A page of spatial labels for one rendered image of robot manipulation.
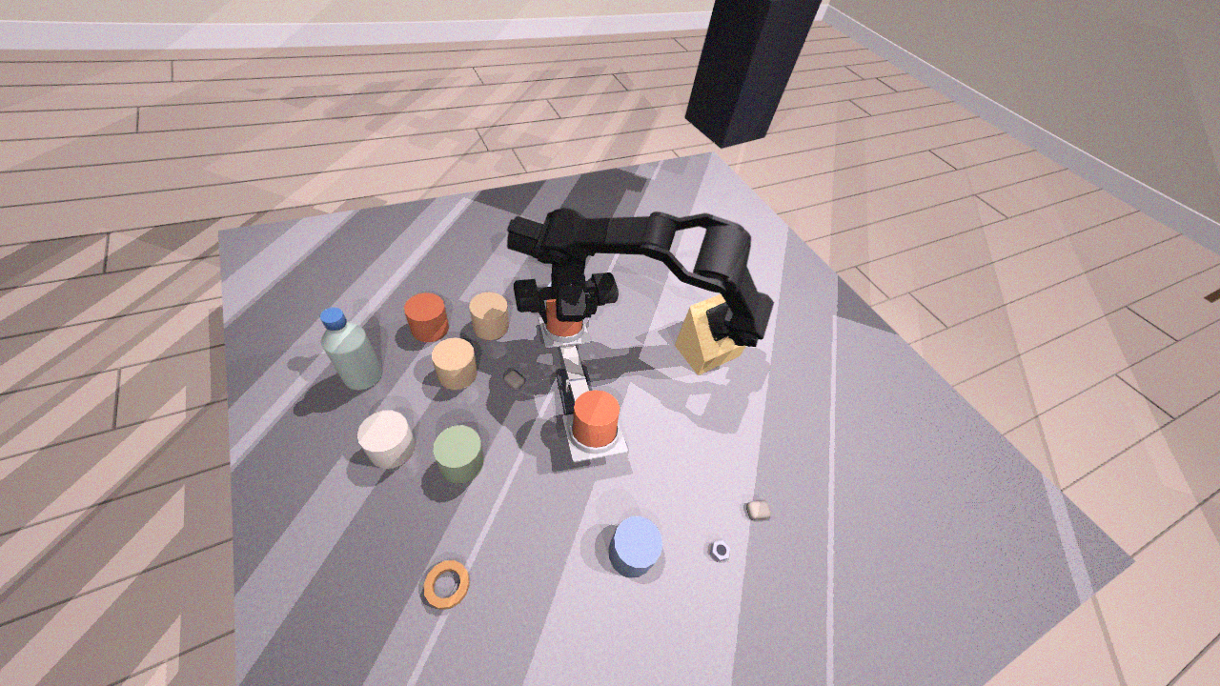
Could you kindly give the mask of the tan cardboard cylinder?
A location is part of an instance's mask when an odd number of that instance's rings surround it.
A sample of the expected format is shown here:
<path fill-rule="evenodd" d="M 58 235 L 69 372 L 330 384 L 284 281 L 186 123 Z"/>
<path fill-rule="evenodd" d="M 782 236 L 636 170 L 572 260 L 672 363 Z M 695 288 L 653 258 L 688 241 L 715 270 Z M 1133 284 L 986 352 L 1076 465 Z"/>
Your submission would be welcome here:
<path fill-rule="evenodd" d="M 468 387 L 477 378 L 475 345 L 460 338 L 440 341 L 432 352 L 438 381 L 451 391 Z"/>
<path fill-rule="evenodd" d="M 499 293 L 479 293 L 470 304 L 475 334 L 486 341 L 500 339 L 509 330 L 508 301 Z"/>

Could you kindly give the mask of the orange ring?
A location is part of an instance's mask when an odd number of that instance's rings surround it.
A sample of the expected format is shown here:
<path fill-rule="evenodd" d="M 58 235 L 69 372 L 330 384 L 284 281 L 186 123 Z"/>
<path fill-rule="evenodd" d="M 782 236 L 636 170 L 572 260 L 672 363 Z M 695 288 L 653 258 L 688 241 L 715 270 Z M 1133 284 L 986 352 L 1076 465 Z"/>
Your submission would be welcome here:
<path fill-rule="evenodd" d="M 449 598 L 440 598 L 440 596 L 433 594 L 433 590 L 436 590 L 436 581 L 444 572 L 455 572 L 460 575 L 460 587 L 458 587 L 458 591 L 453 596 L 449 596 Z M 443 609 L 451 609 L 453 607 L 460 604 L 460 602 L 464 601 L 464 596 L 467 594 L 468 572 L 466 572 L 461 563 L 454 560 L 440 563 L 437 566 L 433 566 L 432 572 L 426 575 L 423 590 L 429 605 L 439 608 L 440 612 L 443 612 Z"/>

